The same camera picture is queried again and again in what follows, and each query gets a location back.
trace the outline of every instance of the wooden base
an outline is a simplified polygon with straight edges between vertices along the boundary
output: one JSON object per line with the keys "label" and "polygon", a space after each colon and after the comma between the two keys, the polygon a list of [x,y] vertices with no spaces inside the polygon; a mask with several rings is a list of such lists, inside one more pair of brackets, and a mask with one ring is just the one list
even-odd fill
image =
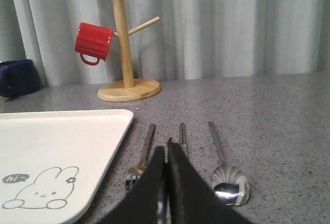
{"label": "wooden base", "polygon": [[161,86],[153,79],[134,79],[135,86],[124,87],[124,81],[117,81],[101,87],[97,96],[99,99],[108,102],[128,102],[139,99],[146,99],[160,92]]}

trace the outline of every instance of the fork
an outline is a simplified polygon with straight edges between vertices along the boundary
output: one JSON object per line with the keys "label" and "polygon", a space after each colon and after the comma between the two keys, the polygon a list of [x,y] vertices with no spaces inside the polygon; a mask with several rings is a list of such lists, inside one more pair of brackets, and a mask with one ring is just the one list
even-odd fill
{"label": "fork", "polygon": [[152,140],[154,136],[155,131],[155,124],[150,124],[148,128],[148,132],[145,137],[142,154],[139,163],[136,166],[133,166],[128,169],[126,181],[125,181],[125,192],[128,193],[128,191],[133,187],[135,182],[141,177],[145,170],[145,161],[147,159],[147,152],[149,149],[150,141]]}
{"label": "fork", "polygon": [[188,158],[188,147],[187,147],[187,135],[186,135],[186,125],[184,122],[180,123],[179,131],[179,144],[184,151],[185,156]]}

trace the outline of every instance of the spoon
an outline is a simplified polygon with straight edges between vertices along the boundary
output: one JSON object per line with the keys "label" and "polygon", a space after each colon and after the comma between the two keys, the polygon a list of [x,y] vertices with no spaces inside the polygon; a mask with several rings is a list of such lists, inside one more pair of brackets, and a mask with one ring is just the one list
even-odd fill
{"label": "spoon", "polygon": [[226,164],[221,153],[221,139],[214,122],[208,122],[212,137],[217,145],[220,163],[212,176],[213,192],[226,205],[242,206],[249,199],[250,186],[246,176],[234,166]]}

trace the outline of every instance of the chopsticks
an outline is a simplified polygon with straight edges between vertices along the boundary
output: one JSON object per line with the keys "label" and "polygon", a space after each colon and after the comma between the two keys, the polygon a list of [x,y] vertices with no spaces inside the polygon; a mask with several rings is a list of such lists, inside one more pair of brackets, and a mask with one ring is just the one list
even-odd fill
{"label": "chopsticks", "polygon": [[179,131],[179,144],[182,147],[182,150],[185,156],[188,158],[188,147],[187,147],[187,135],[186,135],[186,125],[184,122],[180,123]]}

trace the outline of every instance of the cutlery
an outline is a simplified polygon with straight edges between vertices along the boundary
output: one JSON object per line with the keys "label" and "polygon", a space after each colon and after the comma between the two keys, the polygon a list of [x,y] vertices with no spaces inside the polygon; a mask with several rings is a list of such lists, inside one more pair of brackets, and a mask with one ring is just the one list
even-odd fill
{"label": "cutlery", "polygon": [[187,147],[187,136],[186,136],[186,125],[185,123],[180,123],[179,131],[179,144],[182,147],[182,150],[185,156],[188,158],[188,147]]}
{"label": "cutlery", "polygon": [[212,176],[213,192],[226,205],[241,206],[249,199],[250,186],[246,176],[237,167],[228,165],[221,152],[221,139],[214,122],[208,122],[212,137],[216,143],[220,163]]}
{"label": "cutlery", "polygon": [[150,141],[152,140],[154,136],[155,131],[155,124],[150,124],[148,128],[148,132],[145,137],[141,158],[139,163],[136,166],[133,166],[128,169],[126,181],[125,181],[125,192],[128,193],[128,191],[133,187],[135,182],[141,177],[145,170],[145,161],[147,159],[147,152],[149,149]]}

